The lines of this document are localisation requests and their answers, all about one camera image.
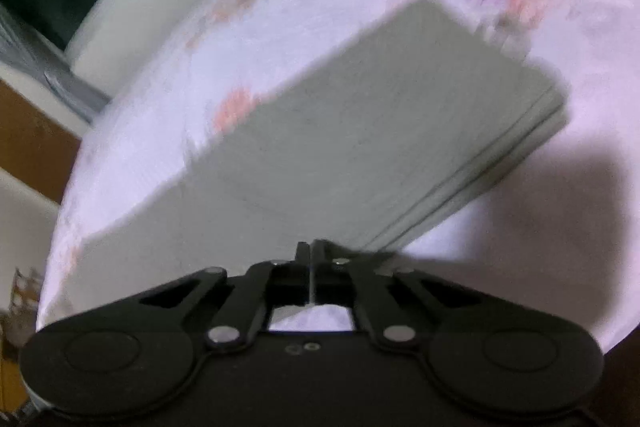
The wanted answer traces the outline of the grey pants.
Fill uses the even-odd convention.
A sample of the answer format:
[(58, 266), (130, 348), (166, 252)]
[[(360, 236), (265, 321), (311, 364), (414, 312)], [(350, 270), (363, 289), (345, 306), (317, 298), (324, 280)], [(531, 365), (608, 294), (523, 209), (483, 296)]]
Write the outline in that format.
[(229, 135), (136, 217), (93, 239), (65, 286), (84, 312), (300, 242), (408, 245), (564, 124), (565, 95), (416, 0)]

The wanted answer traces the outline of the wooden chair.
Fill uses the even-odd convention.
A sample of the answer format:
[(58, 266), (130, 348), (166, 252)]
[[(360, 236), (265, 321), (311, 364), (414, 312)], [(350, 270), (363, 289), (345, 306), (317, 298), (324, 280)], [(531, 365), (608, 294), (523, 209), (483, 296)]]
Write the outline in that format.
[(27, 273), (15, 269), (9, 308), (1, 313), (3, 339), (16, 349), (23, 348), (36, 330), (43, 277), (35, 269)]

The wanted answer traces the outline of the brown wooden door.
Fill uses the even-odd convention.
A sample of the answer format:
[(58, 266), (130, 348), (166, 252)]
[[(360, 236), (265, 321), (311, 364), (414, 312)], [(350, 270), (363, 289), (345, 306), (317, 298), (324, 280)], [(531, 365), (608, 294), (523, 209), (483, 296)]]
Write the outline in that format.
[(1, 168), (59, 204), (80, 140), (1, 81)]

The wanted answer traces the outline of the left grey curtain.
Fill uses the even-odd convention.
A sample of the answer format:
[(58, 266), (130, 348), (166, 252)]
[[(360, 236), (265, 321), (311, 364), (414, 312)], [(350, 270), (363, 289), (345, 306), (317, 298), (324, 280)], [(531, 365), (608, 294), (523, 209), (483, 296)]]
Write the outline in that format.
[(111, 99), (77, 77), (61, 53), (32, 26), (1, 5), (1, 61), (32, 76), (87, 124)]

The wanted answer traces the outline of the pink floral bed sheet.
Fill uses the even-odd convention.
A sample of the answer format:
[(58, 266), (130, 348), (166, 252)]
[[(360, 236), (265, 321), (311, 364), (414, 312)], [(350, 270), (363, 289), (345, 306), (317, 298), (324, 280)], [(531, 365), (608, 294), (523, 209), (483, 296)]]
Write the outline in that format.
[(639, 321), (639, 0), (203, 0), (82, 140), (37, 323), (327, 239)]

